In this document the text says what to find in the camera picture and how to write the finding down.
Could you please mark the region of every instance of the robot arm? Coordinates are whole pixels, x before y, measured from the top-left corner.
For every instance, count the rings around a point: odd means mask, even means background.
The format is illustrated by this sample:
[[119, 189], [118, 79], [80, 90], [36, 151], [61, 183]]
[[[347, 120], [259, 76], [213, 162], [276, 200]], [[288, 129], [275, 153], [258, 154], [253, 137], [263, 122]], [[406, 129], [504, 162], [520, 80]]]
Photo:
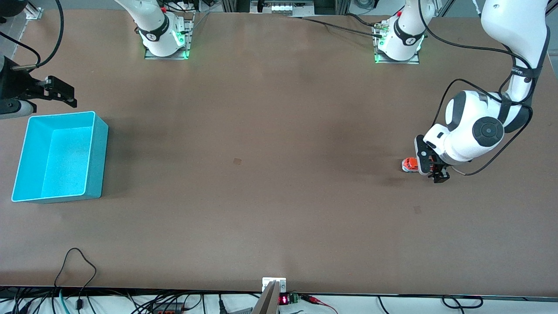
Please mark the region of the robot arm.
[[[161, 10], [156, 0], [115, 0], [138, 25], [143, 44], [153, 55], [169, 56], [185, 45], [184, 18]], [[14, 70], [14, 61], [0, 54], [0, 120], [25, 117], [37, 111], [31, 99], [65, 102], [76, 108], [74, 88], [56, 77], [44, 81], [27, 70]]]
[[538, 75], [548, 48], [545, 0], [487, 0], [482, 12], [485, 32], [522, 57], [515, 58], [508, 90], [499, 93], [462, 91], [446, 106], [445, 125], [435, 124], [415, 138], [418, 171], [449, 178], [446, 166], [471, 161], [493, 150], [505, 133], [527, 123]]
[[153, 55], [164, 57], [185, 45], [184, 18], [161, 10], [157, 0], [115, 0], [134, 19], [143, 45]]
[[[435, 12], [434, 3], [423, 0], [420, 6], [425, 22], [430, 23]], [[378, 49], [396, 61], [412, 58], [424, 39], [425, 27], [420, 17], [419, 0], [406, 0], [401, 15], [387, 20], [389, 30]]]

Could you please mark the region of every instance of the red digital display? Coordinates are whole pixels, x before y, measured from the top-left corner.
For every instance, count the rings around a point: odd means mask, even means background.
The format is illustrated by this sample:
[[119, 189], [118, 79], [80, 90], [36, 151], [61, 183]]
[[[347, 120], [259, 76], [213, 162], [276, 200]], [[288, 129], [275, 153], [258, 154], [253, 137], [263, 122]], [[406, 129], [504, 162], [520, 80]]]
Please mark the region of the red digital display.
[[287, 305], [288, 304], [288, 294], [284, 296], [279, 296], [279, 305]]

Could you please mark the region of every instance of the black strap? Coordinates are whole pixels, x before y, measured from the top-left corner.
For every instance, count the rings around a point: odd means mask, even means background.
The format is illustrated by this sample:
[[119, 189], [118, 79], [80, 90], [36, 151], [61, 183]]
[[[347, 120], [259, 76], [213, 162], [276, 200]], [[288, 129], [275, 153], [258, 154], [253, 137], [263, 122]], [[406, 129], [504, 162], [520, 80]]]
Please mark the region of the black strap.
[[167, 30], [169, 29], [169, 17], [167, 15], [164, 15], [165, 20], [163, 21], [163, 24], [161, 26], [159, 26], [157, 29], [152, 30], [152, 31], [146, 31], [143, 30], [141, 28], [139, 28], [139, 31], [141, 32], [141, 34], [143, 36], [145, 36], [145, 38], [147, 38], [148, 41], [159, 41], [159, 38], [161, 38], [161, 35], [163, 35], [164, 33], [167, 32]]
[[399, 37], [401, 39], [401, 41], [403, 41], [403, 44], [405, 46], [412, 46], [414, 45], [420, 38], [422, 38], [422, 34], [424, 34], [424, 32], [418, 34], [418, 35], [409, 35], [407, 33], [405, 33], [400, 27], [399, 27], [399, 19], [397, 19], [395, 21], [395, 23], [393, 24], [393, 29], [395, 30], [395, 35], [397, 35], [397, 37]]
[[512, 107], [513, 102], [507, 93], [502, 94], [502, 104], [500, 105], [500, 112], [498, 113], [498, 121], [502, 124], [506, 121], [509, 114], [509, 109]]
[[536, 69], [527, 69], [519, 65], [512, 66], [512, 74], [518, 75], [524, 78], [538, 78], [541, 75], [542, 66]]

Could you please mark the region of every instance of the table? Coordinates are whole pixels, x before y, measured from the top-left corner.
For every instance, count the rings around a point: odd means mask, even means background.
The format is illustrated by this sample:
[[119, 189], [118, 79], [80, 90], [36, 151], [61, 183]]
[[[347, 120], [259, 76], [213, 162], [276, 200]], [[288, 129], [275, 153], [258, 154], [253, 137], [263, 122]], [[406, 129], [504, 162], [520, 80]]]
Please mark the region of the table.
[[[72, 84], [78, 110], [108, 123], [103, 196], [12, 203], [26, 119], [1, 121], [0, 284], [51, 285], [77, 246], [99, 269], [94, 286], [256, 291], [261, 277], [284, 276], [307, 292], [558, 296], [548, 60], [524, 134], [478, 175], [434, 185], [400, 169], [414, 136], [452, 79], [494, 91], [508, 56], [429, 38], [420, 65], [375, 64], [363, 35], [212, 13], [190, 60], [144, 61], [126, 12], [65, 17], [60, 51], [33, 75]], [[57, 23], [46, 12], [24, 42], [46, 56]], [[431, 25], [448, 40], [499, 46], [478, 19]], [[16, 60], [33, 58], [19, 49]], [[39, 114], [72, 111], [38, 103]], [[61, 284], [91, 275], [78, 255], [67, 266]]]

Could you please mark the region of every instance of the plastic bin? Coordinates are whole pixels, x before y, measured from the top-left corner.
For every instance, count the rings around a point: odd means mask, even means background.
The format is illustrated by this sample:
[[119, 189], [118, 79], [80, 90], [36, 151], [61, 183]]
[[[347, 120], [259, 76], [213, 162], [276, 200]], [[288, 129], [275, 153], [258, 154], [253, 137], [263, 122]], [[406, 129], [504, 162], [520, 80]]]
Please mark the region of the plastic bin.
[[107, 137], [108, 125], [93, 111], [30, 117], [12, 202], [101, 197]]

